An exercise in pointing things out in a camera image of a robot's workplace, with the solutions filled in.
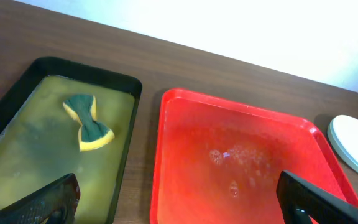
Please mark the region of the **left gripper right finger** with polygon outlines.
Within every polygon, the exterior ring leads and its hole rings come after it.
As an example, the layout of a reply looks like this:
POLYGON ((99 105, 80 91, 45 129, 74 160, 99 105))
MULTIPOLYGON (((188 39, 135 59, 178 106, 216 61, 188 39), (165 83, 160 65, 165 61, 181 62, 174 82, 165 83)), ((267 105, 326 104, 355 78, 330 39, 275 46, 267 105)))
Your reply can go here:
POLYGON ((289 171, 280 173, 276 194, 286 224, 358 224, 358 208, 289 171))

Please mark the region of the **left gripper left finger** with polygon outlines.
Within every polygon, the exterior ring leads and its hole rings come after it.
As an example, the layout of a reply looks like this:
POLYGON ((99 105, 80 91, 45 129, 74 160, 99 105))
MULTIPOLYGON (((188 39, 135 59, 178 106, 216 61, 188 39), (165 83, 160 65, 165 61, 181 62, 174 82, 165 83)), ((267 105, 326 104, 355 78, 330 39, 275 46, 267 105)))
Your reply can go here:
POLYGON ((69 173, 0 210, 0 223, 73 223, 79 200, 78 181, 69 173))

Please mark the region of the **yellow green sponge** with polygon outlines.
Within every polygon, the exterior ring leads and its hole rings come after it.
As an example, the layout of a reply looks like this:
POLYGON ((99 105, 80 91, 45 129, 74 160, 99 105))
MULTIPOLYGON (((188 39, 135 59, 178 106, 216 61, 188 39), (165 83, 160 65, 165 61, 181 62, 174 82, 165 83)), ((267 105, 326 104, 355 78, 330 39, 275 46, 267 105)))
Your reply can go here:
POLYGON ((94 95, 73 95, 64 100, 62 105, 68 115, 80 124, 78 145, 81 152, 99 149, 115 138, 112 129, 97 119, 97 104, 94 95))

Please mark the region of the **white plate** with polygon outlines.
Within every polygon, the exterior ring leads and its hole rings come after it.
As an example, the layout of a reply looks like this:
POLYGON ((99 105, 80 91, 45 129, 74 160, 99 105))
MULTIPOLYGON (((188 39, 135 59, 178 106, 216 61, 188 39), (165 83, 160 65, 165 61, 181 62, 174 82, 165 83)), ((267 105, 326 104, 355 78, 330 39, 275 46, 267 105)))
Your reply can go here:
POLYGON ((336 116, 329 123, 327 134, 335 152, 358 173, 358 119, 336 116))

